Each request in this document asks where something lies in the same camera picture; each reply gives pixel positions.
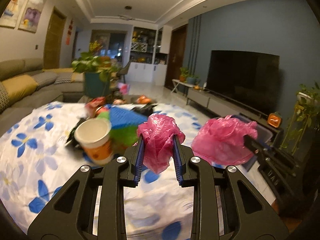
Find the checkered cushion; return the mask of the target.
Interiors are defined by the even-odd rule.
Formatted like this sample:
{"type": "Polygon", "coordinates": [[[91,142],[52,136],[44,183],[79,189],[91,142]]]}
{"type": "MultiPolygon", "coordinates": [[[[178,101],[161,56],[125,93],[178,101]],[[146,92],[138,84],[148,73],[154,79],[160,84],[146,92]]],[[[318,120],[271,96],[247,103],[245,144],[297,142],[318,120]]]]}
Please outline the checkered cushion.
{"type": "Polygon", "coordinates": [[[52,85],[57,79],[58,75],[55,72],[42,72],[32,76],[37,84],[37,89],[40,90],[43,87],[52,85]]]}

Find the plate of oranges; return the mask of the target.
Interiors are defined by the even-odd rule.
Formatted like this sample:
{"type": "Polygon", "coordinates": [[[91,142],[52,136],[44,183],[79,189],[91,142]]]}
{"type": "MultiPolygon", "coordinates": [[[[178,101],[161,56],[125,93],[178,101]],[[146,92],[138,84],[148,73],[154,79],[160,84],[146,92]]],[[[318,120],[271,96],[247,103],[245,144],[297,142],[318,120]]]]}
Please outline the plate of oranges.
{"type": "Polygon", "coordinates": [[[145,105],[148,104],[148,103],[153,104],[153,103],[156,103],[156,102],[157,102],[156,100],[153,100],[152,98],[149,98],[149,97],[147,97],[145,95],[141,95],[141,96],[138,97],[138,99],[135,100],[136,104],[145,104],[145,105]]]}

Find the red snack packet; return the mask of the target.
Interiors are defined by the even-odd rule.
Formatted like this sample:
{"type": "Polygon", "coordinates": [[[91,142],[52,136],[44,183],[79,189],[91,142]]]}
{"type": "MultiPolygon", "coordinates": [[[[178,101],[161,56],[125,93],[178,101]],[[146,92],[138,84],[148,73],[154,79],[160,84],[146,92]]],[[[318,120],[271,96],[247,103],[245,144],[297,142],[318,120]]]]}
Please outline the red snack packet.
{"type": "Polygon", "coordinates": [[[86,103],[85,110],[88,118],[110,118],[110,111],[104,97],[98,97],[86,103]]]}

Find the black wrapper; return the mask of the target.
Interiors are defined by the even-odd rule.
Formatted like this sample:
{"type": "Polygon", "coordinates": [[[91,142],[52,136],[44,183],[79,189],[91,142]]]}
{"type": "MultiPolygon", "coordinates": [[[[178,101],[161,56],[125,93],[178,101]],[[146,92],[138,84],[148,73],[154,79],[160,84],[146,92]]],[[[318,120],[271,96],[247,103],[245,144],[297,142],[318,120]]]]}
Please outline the black wrapper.
{"type": "Polygon", "coordinates": [[[66,140],[65,146],[71,146],[72,148],[81,148],[80,144],[78,143],[78,141],[75,138],[75,132],[76,129],[83,124],[86,121],[85,118],[81,118],[77,124],[72,128],[72,130],[69,133],[69,136],[66,140]]]}

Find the large black television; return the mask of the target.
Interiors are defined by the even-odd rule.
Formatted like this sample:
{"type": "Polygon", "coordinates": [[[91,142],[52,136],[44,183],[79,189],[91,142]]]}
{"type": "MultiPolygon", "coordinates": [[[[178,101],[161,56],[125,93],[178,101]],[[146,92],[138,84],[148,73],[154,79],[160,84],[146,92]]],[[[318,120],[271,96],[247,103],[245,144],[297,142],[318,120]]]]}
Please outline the large black television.
{"type": "Polygon", "coordinates": [[[261,114],[275,112],[283,74],[280,56],[239,50],[213,50],[206,88],[261,114]]]}

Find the teal potted green plant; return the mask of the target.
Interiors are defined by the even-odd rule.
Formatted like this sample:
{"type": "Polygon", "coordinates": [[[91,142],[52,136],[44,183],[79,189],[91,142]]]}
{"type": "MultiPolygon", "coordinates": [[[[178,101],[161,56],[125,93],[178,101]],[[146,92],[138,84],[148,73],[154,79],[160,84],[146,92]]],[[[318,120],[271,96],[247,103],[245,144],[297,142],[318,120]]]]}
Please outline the teal potted green plant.
{"type": "Polygon", "coordinates": [[[117,68],[108,56],[97,56],[92,52],[82,52],[71,63],[73,72],[84,75],[84,95],[89,98],[108,96],[111,93],[112,74],[117,68]]]}

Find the purple plastic bin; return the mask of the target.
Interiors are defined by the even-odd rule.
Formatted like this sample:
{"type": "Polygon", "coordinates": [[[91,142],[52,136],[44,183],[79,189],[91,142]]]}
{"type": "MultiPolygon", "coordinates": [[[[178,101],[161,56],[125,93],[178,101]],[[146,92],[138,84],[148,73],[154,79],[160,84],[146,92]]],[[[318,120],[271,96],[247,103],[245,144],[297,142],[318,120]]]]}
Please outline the purple plastic bin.
{"type": "MultiPolygon", "coordinates": [[[[242,115],[232,115],[232,117],[237,118],[245,123],[249,123],[252,121],[251,119],[242,115]]],[[[259,123],[257,123],[257,126],[255,129],[257,130],[257,133],[258,133],[257,141],[259,143],[267,144],[269,141],[271,141],[273,137],[273,133],[271,131],[266,129],[264,126],[261,126],[259,123]]],[[[248,172],[256,161],[257,161],[257,156],[254,155],[251,159],[249,159],[248,162],[242,164],[242,166],[248,172]]]]}

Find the yellow cushion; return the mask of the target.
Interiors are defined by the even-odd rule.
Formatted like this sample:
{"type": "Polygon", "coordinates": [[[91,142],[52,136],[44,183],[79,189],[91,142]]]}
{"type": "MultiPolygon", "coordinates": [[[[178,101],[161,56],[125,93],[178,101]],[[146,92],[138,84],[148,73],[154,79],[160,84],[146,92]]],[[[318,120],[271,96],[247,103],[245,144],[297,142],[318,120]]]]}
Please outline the yellow cushion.
{"type": "Polygon", "coordinates": [[[9,105],[29,96],[37,89],[37,84],[30,75],[21,75],[2,81],[9,97],[9,105]]]}

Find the pink plastic bag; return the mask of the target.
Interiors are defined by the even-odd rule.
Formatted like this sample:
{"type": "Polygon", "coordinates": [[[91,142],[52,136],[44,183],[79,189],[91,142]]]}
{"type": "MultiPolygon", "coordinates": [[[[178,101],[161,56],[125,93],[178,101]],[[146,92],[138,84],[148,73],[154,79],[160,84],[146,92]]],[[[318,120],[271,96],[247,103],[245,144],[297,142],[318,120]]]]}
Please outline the pink plastic bag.
{"type": "Polygon", "coordinates": [[[177,126],[175,119],[152,114],[148,120],[137,128],[137,135],[143,137],[145,153],[143,164],[155,174],[160,174],[169,167],[173,153],[173,137],[180,143],[185,141],[185,134],[177,126]]]}
{"type": "Polygon", "coordinates": [[[244,136],[257,139],[257,123],[244,122],[228,115],[210,119],[200,128],[191,143],[193,153],[208,163],[219,165],[241,165],[253,157],[244,146],[244,136]]]}

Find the tall plant on gold stand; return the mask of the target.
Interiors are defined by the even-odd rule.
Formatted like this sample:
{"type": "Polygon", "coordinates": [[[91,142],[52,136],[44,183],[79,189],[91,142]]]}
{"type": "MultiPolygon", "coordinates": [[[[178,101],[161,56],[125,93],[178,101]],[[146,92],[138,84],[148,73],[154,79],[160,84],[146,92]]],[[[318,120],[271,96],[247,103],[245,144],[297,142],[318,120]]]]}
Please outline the tall plant on gold stand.
{"type": "Polygon", "coordinates": [[[299,149],[303,137],[312,129],[319,128],[319,84],[315,81],[312,87],[300,84],[296,92],[296,103],[280,148],[290,155],[299,149]]]}

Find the orange white paper cup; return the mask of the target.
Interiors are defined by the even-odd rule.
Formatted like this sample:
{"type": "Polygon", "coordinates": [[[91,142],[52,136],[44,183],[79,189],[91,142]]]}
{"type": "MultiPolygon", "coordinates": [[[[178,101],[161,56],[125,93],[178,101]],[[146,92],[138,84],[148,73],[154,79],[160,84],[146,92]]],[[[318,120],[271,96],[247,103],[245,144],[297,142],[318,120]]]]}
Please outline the orange white paper cup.
{"type": "Polygon", "coordinates": [[[97,165],[105,165],[112,159],[110,131],[111,123],[103,118],[88,119],[76,129],[76,140],[97,165]]]}

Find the orange retro radio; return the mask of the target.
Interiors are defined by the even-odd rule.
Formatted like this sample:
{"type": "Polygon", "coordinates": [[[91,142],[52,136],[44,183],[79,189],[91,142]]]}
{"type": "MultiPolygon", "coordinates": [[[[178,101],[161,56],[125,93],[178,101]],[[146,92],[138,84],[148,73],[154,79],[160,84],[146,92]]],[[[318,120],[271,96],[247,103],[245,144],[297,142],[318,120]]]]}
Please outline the orange retro radio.
{"type": "Polygon", "coordinates": [[[267,123],[268,125],[279,128],[282,122],[282,117],[279,115],[279,113],[271,113],[268,116],[267,123]]]}

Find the wooden door left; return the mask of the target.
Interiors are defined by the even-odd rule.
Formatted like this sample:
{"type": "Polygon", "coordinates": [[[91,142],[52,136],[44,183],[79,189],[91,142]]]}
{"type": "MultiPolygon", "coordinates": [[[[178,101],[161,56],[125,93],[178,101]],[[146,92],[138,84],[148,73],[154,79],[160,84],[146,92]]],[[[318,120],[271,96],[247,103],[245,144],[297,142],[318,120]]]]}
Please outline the wooden door left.
{"type": "Polygon", "coordinates": [[[60,66],[61,41],[65,22],[66,16],[57,10],[56,7],[53,7],[44,44],[44,69],[55,69],[60,66]]]}

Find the pink gift bag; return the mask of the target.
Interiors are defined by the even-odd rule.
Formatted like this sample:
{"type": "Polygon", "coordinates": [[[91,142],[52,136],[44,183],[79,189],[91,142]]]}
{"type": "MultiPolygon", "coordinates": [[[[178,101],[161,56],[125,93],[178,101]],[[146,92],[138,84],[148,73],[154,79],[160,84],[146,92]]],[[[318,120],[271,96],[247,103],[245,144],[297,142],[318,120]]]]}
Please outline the pink gift bag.
{"type": "Polygon", "coordinates": [[[119,91],[121,92],[121,94],[127,95],[127,94],[129,94],[129,91],[130,91],[130,84],[119,82],[118,88],[119,88],[119,91]]]}

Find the black plastic bag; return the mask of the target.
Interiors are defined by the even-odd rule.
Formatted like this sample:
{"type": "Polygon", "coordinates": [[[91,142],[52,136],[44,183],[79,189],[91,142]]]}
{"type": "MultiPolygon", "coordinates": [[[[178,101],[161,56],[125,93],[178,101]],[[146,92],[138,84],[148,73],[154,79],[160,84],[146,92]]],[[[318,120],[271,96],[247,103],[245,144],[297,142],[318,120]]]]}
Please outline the black plastic bag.
{"type": "Polygon", "coordinates": [[[138,113],[140,115],[148,117],[153,114],[153,109],[156,106],[157,106],[156,104],[147,103],[143,107],[138,107],[138,106],[133,107],[132,111],[134,111],[135,113],[138,113]]]}

